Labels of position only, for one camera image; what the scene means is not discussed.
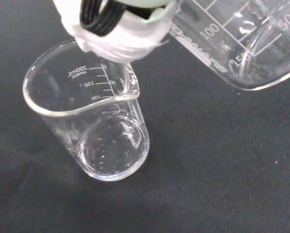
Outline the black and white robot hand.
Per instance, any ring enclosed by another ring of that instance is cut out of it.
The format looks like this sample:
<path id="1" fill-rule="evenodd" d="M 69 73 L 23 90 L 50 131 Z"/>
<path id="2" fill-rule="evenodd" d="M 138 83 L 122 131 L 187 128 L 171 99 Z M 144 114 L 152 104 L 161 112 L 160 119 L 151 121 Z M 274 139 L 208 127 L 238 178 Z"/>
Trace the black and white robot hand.
<path id="1" fill-rule="evenodd" d="M 61 23 L 83 52 L 117 63 L 163 44 L 180 0 L 55 0 Z"/>

